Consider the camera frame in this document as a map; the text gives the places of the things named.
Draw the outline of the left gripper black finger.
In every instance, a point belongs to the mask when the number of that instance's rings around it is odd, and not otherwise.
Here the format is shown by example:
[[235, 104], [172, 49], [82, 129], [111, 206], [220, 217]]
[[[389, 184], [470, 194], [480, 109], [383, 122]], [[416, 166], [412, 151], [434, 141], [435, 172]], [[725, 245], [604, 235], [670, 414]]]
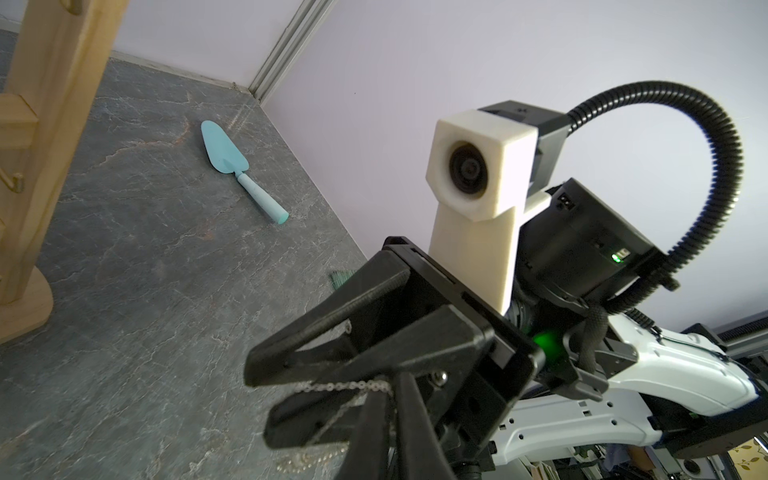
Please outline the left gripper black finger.
[[395, 376], [397, 464], [400, 479], [455, 479], [439, 445], [414, 376]]

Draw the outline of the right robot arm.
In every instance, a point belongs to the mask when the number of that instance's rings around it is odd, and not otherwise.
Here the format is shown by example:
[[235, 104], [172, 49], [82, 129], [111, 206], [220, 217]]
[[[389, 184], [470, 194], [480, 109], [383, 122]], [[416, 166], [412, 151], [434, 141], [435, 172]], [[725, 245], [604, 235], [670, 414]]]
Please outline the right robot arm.
[[[704, 206], [659, 250], [580, 182], [550, 182], [568, 137], [621, 107], [677, 110], [702, 131]], [[315, 308], [247, 354], [249, 387], [292, 384], [264, 440], [341, 479], [478, 479], [586, 445], [719, 455], [767, 428], [767, 375], [702, 325], [656, 325], [639, 304], [716, 237], [740, 193], [741, 142], [706, 94], [669, 81], [601, 92], [566, 113], [514, 101], [440, 119], [426, 172], [427, 250], [392, 236]]]

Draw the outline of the small silver jewelry piece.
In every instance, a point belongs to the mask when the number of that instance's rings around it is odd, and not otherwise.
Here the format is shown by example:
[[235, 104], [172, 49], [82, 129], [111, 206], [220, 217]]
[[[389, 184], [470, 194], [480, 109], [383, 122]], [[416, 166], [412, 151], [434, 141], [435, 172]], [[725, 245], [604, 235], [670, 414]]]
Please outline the small silver jewelry piece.
[[[354, 353], [353, 345], [346, 343], [351, 339], [352, 322], [344, 320], [341, 323], [343, 331], [337, 337], [328, 341], [318, 348], [320, 352], [311, 353], [309, 349], [296, 350], [285, 356], [281, 362], [284, 370], [306, 369], [311, 366], [322, 366], [328, 363], [344, 363], [347, 357]], [[277, 470], [282, 474], [299, 474], [310, 468], [327, 464], [333, 458], [343, 455], [347, 451], [346, 446], [334, 447], [323, 454], [312, 453], [311, 449], [320, 444], [324, 435], [338, 424], [345, 413], [355, 406], [361, 406], [362, 401], [369, 394], [383, 392], [387, 395], [393, 394], [393, 387], [390, 379], [385, 375], [378, 375], [369, 380], [355, 380], [349, 382], [331, 382], [314, 384], [311, 380], [290, 380], [290, 383], [296, 383], [295, 390], [298, 393], [340, 393], [352, 392], [352, 395], [330, 410], [326, 419], [321, 419], [314, 433], [299, 448], [299, 452], [287, 456], [277, 463]]]

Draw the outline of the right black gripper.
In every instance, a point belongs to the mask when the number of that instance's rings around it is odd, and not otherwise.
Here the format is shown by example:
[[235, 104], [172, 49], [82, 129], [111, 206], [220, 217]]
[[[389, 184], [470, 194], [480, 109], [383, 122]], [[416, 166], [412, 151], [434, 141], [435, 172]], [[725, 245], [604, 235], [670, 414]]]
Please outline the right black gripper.
[[[454, 473], [489, 471], [498, 445], [491, 437], [544, 367], [545, 354], [407, 238], [390, 236], [383, 248], [386, 250], [377, 253], [323, 302], [253, 347], [245, 360], [243, 381], [249, 387], [260, 387], [312, 380], [314, 384], [349, 382], [385, 375], [394, 385], [395, 376], [401, 372], [418, 378], [444, 371], [450, 380], [468, 373], [459, 381], [450, 407], [439, 416], [436, 433]], [[345, 321], [357, 323], [376, 317], [389, 297], [399, 294], [409, 280], [410, 268], [395, 253], [414, 271], [404, 300], [420, 309], [419, 317], [434, 307], [451, 305], [438, 308], [355, 358], [366, 348], [365, 327], [305, 350], [307, 343]], [[346, 360], [350, 361], [326, 372]], [[264, 429], [266, 444], [273, 449], [302, 446], [331, 408], [351, 395], [290, 395], [269, 412]], [[388, 393], [367, 395], [336, 480], [385, 478], [391, 414]]]

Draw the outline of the wooden jewelry display stand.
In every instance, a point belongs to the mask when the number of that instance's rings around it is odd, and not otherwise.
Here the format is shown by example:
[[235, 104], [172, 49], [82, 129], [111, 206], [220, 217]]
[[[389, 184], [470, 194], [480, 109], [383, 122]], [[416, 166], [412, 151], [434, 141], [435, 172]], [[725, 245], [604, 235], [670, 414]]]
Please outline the wooden jewelry display stand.
[[30, 1], [1, 93], [1, 340], [53, 309], [36, 265], [128, 4]]

